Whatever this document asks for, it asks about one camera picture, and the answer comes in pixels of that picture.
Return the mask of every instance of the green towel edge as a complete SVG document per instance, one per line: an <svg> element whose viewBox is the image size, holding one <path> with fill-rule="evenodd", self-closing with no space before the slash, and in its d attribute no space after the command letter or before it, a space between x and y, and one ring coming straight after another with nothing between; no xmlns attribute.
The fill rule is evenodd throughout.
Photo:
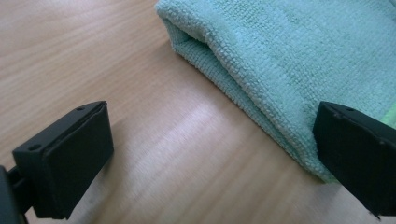
<svg viewBox="0 0 396 224"><path fill-rule="evenodd" d="M384 118L381 119L381 122L396 129L396 103L390 108Z"/></svg>

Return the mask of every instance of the folded towel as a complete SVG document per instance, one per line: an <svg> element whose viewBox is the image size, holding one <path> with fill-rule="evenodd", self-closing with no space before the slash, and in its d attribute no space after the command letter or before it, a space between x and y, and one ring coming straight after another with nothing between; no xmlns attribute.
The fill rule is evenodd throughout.
<svg viewBox="0 0 396 224"><path fill-rule="evenodd" d="M390 1L160 0L156 8L174 51L324 181L334 177L312 134L320 101L395 115Z"/></svg>

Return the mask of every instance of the table surface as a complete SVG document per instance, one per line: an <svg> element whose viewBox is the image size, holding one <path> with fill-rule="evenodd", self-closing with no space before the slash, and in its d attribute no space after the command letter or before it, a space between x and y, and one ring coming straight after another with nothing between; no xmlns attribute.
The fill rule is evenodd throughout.
<svg viewBox="0 0 396 224"><path fill-rule="evenodd" d="M0 164L73 108L106 100L115 153L69 220L31 223L377 223L323 184L177 56L155 1L0 7ZM383 217L382 223L396 223Z"/></svg>

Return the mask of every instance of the screw hole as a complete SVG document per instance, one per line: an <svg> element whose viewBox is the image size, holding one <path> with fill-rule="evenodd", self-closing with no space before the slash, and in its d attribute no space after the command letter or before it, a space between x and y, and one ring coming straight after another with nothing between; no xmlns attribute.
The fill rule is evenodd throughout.
<svg viewBox="0 0 396 224"><path fill-rule="evenodd" d="M29 147L28 150L29 150L29 151L34 151L34 150L37 150L37 149L39 149L39 148L41 148L41 145L35 144L35 145Z"/></svg>

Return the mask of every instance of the light blue towel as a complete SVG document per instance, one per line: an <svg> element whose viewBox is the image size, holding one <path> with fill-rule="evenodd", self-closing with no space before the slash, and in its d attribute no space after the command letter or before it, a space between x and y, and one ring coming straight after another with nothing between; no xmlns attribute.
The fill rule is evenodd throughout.
<svg viewBox="0 0 396 224"><path fill-rule="evenodd" d="M324 181L334 177L312 134L319 102L375 119L396 103L390 1L160 0L156 8L174 51Z"/></svg>

